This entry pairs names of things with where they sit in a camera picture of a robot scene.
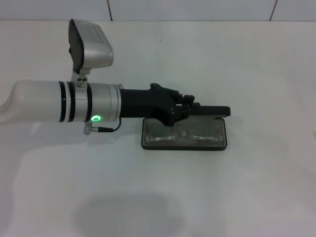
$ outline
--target black cable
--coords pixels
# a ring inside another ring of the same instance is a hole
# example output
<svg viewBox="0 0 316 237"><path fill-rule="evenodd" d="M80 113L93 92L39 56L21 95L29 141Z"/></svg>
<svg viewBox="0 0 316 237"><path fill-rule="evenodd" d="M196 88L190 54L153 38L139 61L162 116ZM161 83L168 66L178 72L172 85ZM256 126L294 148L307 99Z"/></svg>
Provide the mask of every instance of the black cable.
<svg viewBox="0 0 316 237"><path fill-rule="evenodd" d="M121 118L119 117L119 124L117 126L117 128L110 128L110 127L98 127L98 132L115 132L119 129L119 127L121 126L122 124L122 120Z"/></svg>

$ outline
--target black ring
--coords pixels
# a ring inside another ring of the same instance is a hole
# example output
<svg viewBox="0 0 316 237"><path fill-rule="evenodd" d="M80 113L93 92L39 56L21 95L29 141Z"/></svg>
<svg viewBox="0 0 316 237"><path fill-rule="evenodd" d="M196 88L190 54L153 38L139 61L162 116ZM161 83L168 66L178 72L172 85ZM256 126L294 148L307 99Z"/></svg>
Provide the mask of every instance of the black ring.
<svg viewBox="0 0 316 237"><path fill-rule="evenodd" d="M63 81L59 81L61 91L61 113L59 122L63 122L66 117L66 89Z"/></svg>
<svg viewBox="0 0 316 237"><path fill-rule="evenodd" d="M91 91L90 84L88 84L87 86L87 97L88 97L88 108L87 108L87 116L84 122L88 122L92 114L92 91Z"/></svg>
<svg viewBox="0 0 316 237"><path fill-rule="evenodd" d="M68 81L69 93L70 93L70 114L68 122L74 121L76 112L76 94L75 87L71 81Z"/></svg>

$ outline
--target grout line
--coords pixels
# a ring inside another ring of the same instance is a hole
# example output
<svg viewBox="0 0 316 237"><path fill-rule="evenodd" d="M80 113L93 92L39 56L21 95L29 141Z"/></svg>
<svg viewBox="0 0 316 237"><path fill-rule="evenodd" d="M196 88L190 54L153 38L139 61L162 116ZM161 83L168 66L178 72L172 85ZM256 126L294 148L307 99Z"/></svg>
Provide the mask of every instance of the grout line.
<svg viewBox="0 0 316 237"><path fill-rule="evenodd" d="M109 13L110 13L110 19L111 21L113 21L109 0L107 0L107 2L108 2Z"/></svg>
<svg viewBox="0 0 316 237"><path fill-rule="evenodd" d="M276 0L276 2L275 2L275 6L273 7L273 10L272 10L272 13L271 13L271 16L270 16L270 20L269 20L269 21L272 20L273 14L274 14L275 9L276 9L276 6L277 6L277 0Z"/></svg>

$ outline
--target green led light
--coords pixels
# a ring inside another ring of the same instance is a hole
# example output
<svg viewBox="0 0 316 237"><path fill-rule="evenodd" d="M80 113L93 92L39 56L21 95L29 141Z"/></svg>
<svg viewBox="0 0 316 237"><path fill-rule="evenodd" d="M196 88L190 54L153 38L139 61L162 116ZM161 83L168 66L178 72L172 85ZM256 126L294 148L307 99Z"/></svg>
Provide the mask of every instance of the green led light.
<svg viewBox="0 0 316 237"><path fill-rule="evenodd" d="M100 121L101 120L101 116L99 116L99 115L95 115L95 116L93 116L92 118L91 118L91 121L92 122L97 122L97 121Z"/></svg>

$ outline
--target silver cylinder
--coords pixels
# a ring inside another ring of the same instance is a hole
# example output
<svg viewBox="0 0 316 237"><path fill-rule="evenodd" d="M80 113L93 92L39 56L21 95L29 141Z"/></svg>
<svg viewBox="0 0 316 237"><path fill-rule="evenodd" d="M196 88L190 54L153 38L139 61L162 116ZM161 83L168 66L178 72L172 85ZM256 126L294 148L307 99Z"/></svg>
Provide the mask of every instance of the silver cylinder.
<svg viewBox="0 0 316 237"><path fill-rule="evenodd" d="M100 121L117 120L121 105L119 87L114 84L100 83L90 83L90 87L92 92L91 118L98 116Z"/></svg>

